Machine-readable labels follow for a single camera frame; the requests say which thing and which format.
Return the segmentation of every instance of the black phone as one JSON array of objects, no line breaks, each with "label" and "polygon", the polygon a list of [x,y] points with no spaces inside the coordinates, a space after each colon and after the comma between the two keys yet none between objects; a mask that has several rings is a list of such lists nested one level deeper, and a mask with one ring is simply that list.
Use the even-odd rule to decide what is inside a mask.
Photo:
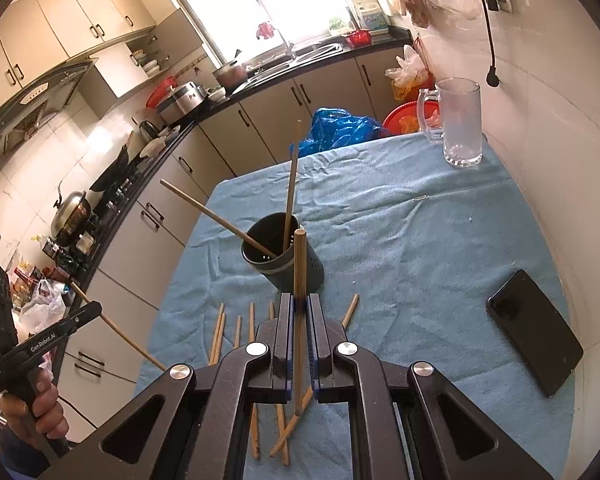
[{"label": "black phone", "polygon": [[487,300],[487,311],[516,347],[542,392],[551,397],[584,351],[569,325],[524,270]]}]

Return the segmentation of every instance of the red basket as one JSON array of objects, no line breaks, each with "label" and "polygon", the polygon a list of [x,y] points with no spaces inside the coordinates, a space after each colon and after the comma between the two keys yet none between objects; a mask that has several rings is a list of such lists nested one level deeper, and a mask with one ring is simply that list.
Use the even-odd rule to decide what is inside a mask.
[{"label": "red basket", "polygon": [[154,93],[147,99],[146,107],[155,110],[155,107],[157,107],[158,103],[164,99],[165,95],[169,92],[169,88],[172,86],[175,88],[178,86],[178,82],[176,81],[176,78],[171,75],[167,79],[159,82]]}]

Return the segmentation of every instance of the blue tablecloth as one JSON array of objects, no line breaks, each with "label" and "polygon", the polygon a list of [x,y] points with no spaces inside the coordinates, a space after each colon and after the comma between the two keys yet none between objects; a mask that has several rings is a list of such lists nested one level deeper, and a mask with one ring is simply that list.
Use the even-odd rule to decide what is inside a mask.
[{"label": "blue tablecloth", "polygon": [[[283,211],[289,163],[223,182],[208,206],[247,231]],[[341,319],[355,292],[347,331],[379,358],[439,368],[480,409],[559,478],[574,405],[573,377],[551,399],[485,311],[485,301],[525,269],[561,314],[566,301],[548,248],[522,194],[491,148],[457,169],[420,134],[375,140],[302,158],[294,213],[324,264],[320,299]],[[200,217],[162,302],[149,351],[165,364],[206,365],[218,307],[232,348],[238,315],[267,319],[276,291],[245,263],[240,240]],[[247,323],[242,324],[247,341]],[[145,362],[138,390],[158,376]],[[346,405],[312,404],[290,440],[290,468],[268,451],[277,426],[261,406],[262,459],[248,455],[244,478],[351,478]]]}]

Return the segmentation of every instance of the blue plastic bag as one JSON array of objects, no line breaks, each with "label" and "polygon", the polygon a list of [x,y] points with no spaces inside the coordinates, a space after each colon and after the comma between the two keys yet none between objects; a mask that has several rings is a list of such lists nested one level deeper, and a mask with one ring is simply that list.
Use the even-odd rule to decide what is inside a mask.
[{"label": "blue plastic bag", "polygon": [[319,108],[309,135],[300,142],[299,156],[377,139],[380,129],[373,117],[357,117],[341,108]]}]

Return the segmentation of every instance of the human hand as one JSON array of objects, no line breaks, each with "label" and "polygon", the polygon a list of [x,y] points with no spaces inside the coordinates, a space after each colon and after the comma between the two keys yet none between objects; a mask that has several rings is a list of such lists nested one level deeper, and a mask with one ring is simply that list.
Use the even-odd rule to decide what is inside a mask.
[{"label": "human hand", "polygon": [[[64,418],[64,409],[58,402],[58,389],[52,384],[47,370],[40,369],[38,372],[36,388],[39,393],[32,405],[33,414],[39,417],[36,430],[52,440],[64,437],[69,431],[69,423]],[[38,448],[35,438],[22,421],[22,417],[28,411],[24,401],[11,394],[4,394],[0,399],[0,409],[11,431],[30,446]]]}]

